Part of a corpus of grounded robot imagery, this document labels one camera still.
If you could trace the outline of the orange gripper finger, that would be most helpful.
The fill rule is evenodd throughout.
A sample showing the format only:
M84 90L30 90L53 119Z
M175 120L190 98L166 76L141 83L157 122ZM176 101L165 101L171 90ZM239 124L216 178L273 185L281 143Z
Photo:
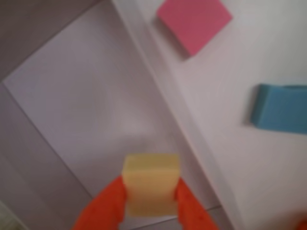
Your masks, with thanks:
M183 230L218 230L209 213L198 202L182 178L176 188L178 221Z
M74 230L118 230L125 216L126 190L119 176L80 213Z

